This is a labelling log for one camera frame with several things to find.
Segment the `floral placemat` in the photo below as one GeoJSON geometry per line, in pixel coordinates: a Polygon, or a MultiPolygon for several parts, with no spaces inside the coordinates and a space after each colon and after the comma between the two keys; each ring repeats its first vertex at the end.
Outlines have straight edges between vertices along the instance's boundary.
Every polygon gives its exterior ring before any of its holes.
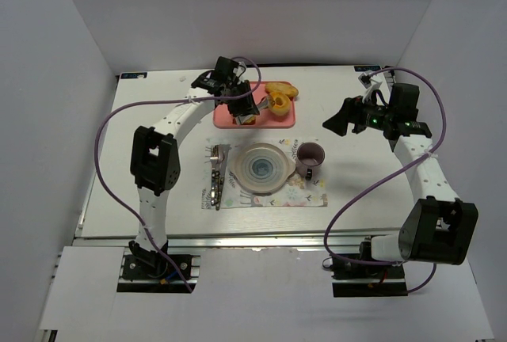
{"type": "Polygon", "coordinates": [[[328,195],[321,173],[313,172],[310,180],[301,175],[297,153],[306,141],[285,139],[209,139],[204,150],[204,188],[200,205],[205,210],[240,207],[326,207],[328,195]],[[260,143],[276,147],[287,158],[289,167],[272,153],[251,153],[246,150],[260,143]],[[212,147],[224,149],[222,197],[212,205],[212,147]]]}

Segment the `flat bread roll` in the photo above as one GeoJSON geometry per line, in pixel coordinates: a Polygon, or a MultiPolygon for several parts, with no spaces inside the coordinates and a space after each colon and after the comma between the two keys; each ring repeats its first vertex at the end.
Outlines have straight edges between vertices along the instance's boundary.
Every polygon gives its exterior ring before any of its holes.
{"type": "Polygon", "coordinates": [[[296,87],[285,82],[268,82],[265,84],[266,93],[282,93],[286,97],[292,99],[299,95],[296,87]]]}

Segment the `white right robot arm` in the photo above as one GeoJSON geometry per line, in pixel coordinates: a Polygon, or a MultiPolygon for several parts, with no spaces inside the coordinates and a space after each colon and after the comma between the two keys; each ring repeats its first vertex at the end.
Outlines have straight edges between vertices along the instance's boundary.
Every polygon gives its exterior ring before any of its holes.
{"type": "Polygon", "coordinates": [[[378,104],[376,88],[346,98],[323,127],[344,136],[379,130],[402,164],[414,207],[396,234],[372,237],[361,265],[387,266],[406,261],[460,265],[478,221],[478,209],[462,201],[448,183],[435,155],[437,145],[426,123],[417,121],[419,88],[395,83],[387,104],[378,104]]]}

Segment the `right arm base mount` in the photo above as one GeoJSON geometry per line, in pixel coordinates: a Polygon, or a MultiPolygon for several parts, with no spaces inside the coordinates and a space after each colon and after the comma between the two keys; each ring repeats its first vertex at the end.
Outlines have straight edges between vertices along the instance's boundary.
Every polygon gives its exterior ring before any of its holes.
{"type": "Polygon", "coordinates": [[[335,298],[394,298],[408,295],[404,268],[401,265],[368,265],[356,261],[372,262],[372,235],[345,244],[339,238],[330,237],[328,247],[338,259],[329,254],[322,261],[322,268],[331,275],[335,298]]]}

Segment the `metal fork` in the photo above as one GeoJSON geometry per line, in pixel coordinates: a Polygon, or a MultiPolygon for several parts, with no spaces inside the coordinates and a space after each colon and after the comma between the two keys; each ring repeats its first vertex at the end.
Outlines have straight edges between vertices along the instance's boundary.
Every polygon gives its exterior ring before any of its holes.
{"type": "Polygon", "coordinates": [[[209,161],[211,163],[211,189],[210,189],[210,204],[215,206],[217,199],[217,189],[218,189],[218,180],[217,180],[217,166],[219,164],[219,146],[214,145],[211,146],[211,154],[209,161]]]}

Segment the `pink tray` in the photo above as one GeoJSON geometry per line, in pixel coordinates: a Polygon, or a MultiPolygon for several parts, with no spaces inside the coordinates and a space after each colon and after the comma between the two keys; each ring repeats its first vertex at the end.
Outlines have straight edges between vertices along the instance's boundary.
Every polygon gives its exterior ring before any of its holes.
{"type": "Polygon", "coordinates": [[[213,112],[213,124],[219,129],[260,128],[260,129],[287,129],[295,125],[295,102],[290,100],[289,112],[284,116],[272,113],[268,108],[260,111],[255,121],[248,124],[238,124],[229,114],[227,106],[219,105],[213,112]]]}

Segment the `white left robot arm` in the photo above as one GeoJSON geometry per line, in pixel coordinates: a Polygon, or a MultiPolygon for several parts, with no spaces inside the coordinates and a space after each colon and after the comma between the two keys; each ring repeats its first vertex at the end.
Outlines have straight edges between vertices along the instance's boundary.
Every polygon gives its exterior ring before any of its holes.
{"type": "Polygon", "coordinates": [[[219,105],[240,125],[260,113],[252,86],[244,79],[243,57],[220,56],[215,67],[200,74],[180,104],[150,127],[136,129],[132,145],[131,174],[139,194],[139,232],[132,247],[149,253],[166,250],[166,205],[181,173],[178,148],[189,132],[219,105]]]}

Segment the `purple mug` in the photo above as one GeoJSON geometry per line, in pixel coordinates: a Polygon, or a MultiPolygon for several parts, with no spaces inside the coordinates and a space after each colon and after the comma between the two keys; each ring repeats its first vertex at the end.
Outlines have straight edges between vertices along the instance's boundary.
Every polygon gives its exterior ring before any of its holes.
{"type": "Polygon", "coordinates": [[[295,165],[297,173],[310,181],[325,160],[324,149],[316,142],[304,142],[296,151],[295,165]]]}

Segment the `metal spoon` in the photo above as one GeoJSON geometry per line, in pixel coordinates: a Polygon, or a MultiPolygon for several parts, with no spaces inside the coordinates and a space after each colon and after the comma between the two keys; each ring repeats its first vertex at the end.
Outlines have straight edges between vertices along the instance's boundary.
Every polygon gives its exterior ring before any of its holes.
{"type": "Polygon", "coordinates": [[[220,145],[211,147],[210,162],[213,172],[217,172],[223,162],[223,151],[220,145]]]}

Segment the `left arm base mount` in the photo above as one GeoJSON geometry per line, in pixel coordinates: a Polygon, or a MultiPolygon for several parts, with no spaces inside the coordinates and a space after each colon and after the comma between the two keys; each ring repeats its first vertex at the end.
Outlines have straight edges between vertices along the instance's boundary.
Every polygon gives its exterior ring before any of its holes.
{"type": "Polygon", "coordinates": [[[136,241],[128,243],[116,291],[138,294],[190,294],[199,275],[200,256],[169,254],[175,268],[157,251],[145,250],[136,241]]]}

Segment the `clear glass plate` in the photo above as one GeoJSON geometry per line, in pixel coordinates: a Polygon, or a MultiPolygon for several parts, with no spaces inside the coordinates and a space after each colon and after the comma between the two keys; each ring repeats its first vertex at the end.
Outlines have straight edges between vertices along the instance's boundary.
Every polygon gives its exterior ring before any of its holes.
{"type": "Polygon", "coordinates": [[[295,172],[295,162],[280,148],[259,142],[243,148],[229,164],[229,170],[242,189],[264,195],[285,185],[295,172]]]}

